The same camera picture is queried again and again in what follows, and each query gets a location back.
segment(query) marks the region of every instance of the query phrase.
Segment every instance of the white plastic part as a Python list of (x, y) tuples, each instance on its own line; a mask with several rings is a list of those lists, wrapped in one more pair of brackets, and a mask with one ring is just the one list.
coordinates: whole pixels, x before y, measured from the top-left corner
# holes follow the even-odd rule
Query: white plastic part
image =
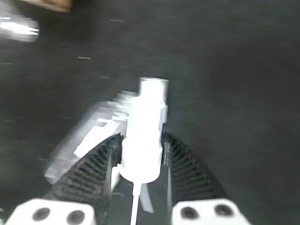
[(111, 175), (111, 191), (114, 190), (116, 185), (118, 184), (120, 180), (120, 173), (116, 166), (112, 168), (112, 175)]
[(121, 176), (134, 184), (130, 225), (136, 224), (141, 185), (155, 181), (160, 175), (160, 139), (166, 122), (167, 88), (167, 80), (143, 77), (139, 96), (131, 100), (122, 159), (118, 165)]
[(113, 120), (99, 118), (98, 122), (106, 123), (103, 127), (94, 126), (92, 130), (85, 136), (83, 141), (77, 146), (74, 154), (79, 158), (84, 157), (89, 151), (98, 144), (110, 137), (118, 128), (119, 124)]
[(179, 202), (172, 209), (171, 221), (172, 225), (251, 225), (236, 204), (227, 199)]
[(140, 200), (142, 204), (142, 209), (148, 213), (154, 213), (154, 208), (149, 194), (148, 184), (142, 184)]
[[(81, 217), (78, 218), (77, 212), (80, 212)], [(73, 225), (76, 222), (74, 220), (77, 220), (77, 224), (80, 225), (96, 225), (93, 207), (75, 202), (32, 199), (19, 205), (5, 224)]]

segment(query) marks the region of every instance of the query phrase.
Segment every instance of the screw hole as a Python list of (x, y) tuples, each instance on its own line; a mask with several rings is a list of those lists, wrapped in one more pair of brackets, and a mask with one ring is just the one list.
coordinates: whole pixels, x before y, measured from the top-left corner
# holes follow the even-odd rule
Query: screw hole
[(67, 223), (70, 225), (79, 225), (84, 220), (84, 212), (81, 210), (75, 210), (73, 212), (70, 212), (67, 217)]
[(232, 209), (227, 205), (217, 205), (215, 207), (215, 212), (219, 216), (227, 216), (228, 217), (228, 216), (233, 215)]
[(185, 219), (197, 219), (199, 218), (199, 214), (196, 210), (191, 207), (184, 207), (180, 211), (180, 215)]
[(32, 215), (32, 219), (36, 222), (46, 219), (50, 214), (49, 208), (40, 208)]

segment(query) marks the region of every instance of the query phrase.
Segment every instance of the white plastic rod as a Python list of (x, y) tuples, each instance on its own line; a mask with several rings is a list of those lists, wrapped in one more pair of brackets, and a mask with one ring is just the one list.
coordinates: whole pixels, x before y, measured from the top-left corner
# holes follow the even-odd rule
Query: white plastic rod
[(133, 200), (132, 200), (132, 209), (131, 209), (131, 219), (130, 219), (130, 225), (136, 225), (136, 218), (137, 218), (137, 210), (139, 207), (139, 198), (141, 193), (141, 186), (142, 184), (133, 184)]
[(148, 184), (142, 184), (140, 200), (141, 200), (141, 204), (142, 204), (142, 209), (145, 212), (154, 213), (154, 208), (153, 208), (150, 194), (149, 194)]

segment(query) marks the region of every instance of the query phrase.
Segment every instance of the clear plastic container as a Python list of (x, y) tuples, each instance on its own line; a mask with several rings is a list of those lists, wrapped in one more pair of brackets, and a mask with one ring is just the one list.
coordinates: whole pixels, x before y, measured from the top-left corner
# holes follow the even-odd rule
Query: clear plastic container
[(113, 101), (99, 102), (92, 106), (54, 150), (45, 172), (48, 182), (54, 184), (106, 138), (117, 133), (125, 135), (130, 101), (135, 96), (134, 92), (123, 91)]

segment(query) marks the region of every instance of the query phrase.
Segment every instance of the dark gray carpet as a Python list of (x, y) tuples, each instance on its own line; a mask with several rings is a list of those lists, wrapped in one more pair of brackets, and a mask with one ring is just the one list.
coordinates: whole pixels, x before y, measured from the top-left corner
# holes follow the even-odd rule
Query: dark gray carpet
[(0, 207), (44, 193), (50, 152), (93, 103), (157, 76), (170, 80), (166, 130), (246, 217), (299, 223), (298, 1), (82, 0), (70, 14), (18, 6), (41, 35), (0, 46)]

